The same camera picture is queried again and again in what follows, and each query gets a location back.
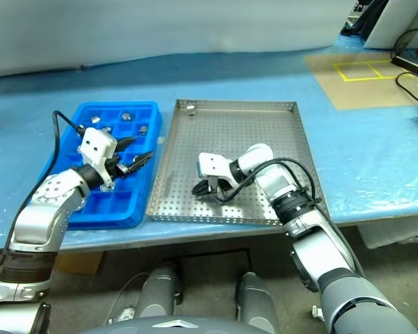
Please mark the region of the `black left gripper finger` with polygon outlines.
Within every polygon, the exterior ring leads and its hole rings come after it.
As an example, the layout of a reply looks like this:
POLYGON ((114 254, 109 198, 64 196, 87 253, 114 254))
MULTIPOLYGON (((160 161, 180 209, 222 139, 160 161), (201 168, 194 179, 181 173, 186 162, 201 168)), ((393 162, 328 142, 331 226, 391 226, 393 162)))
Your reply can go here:
POLYGON ((118 140, 117 145, 116 145, 116 152, 121 152, 126 150, 133 142, 135 142, 137 139, 136 136, 131 136, 131 137, 125 137, 122 138, 121 140, 118 140))
POLYGON ((150 161, 154 154, 155 153, 153 151, 148 151, 139 156, 136 156, 133 159, 133 162, 127 166, 128 173, 135 173, 143 168, 150 161))

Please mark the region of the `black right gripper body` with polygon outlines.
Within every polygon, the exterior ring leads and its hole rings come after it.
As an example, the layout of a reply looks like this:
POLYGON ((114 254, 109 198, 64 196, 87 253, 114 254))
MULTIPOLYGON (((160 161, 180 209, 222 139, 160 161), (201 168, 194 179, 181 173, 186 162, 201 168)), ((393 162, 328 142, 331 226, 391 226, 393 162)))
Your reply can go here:
POLYGON ((220 179, 215 176, 210 176, 208 178, 208 186, 210 190, 210 195, 212 195, 216 201, 229 201, 228 192, 232 190, 232 186, 226 180, 220 179))

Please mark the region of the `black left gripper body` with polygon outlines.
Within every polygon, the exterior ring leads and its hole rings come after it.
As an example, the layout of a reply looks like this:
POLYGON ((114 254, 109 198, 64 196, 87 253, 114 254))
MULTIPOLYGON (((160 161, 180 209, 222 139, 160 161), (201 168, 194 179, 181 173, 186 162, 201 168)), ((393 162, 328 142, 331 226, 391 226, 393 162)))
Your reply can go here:
POLYGON ((121 157, 117 154, 108 158, 104 167, 111 178, 125 178, 129 174, 128 167, 121 163, 121 157))

